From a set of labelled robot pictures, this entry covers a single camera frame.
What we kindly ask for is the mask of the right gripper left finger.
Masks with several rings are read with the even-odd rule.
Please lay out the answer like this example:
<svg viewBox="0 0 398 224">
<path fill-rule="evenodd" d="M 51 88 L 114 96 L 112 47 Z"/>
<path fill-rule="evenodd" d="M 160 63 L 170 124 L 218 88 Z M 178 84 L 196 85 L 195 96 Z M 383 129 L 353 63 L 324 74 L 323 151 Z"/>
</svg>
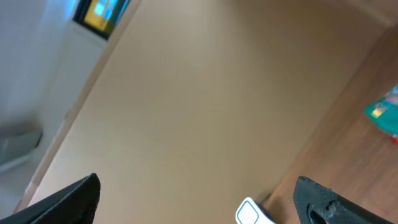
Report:
<svg viewBox="0 0 398 224">
<path fill-rule="evenodd" d="M 1 224 L 92 224 L 101 184 L 95 173 L 1 220 Z"/>
</svg>

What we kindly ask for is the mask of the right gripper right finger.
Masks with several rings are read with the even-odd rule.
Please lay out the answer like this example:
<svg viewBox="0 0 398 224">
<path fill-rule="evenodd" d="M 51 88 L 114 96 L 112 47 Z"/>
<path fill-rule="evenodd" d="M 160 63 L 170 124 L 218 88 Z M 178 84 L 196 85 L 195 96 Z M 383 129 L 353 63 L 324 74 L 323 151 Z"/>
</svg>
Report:
<svg viewBox="0 0 398 224">
<path fill-rule="evenodd" d="M 304 224 L 392 224 L 305 176 L 297 179 L 293 199 Z"/>
</svg>

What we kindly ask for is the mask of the green 3M gloves packet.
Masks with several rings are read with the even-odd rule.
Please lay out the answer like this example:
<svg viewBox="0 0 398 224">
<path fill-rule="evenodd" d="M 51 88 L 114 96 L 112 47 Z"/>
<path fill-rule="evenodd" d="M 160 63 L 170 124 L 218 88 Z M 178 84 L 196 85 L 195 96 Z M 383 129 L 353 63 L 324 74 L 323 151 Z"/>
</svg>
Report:
<svg viewBox="0 0 398 224">
<path fill-rule="evenodd" d="M 364 109 L 366 116 L 382 131 L 397 136 L 397 85 Z"/>
</svg>

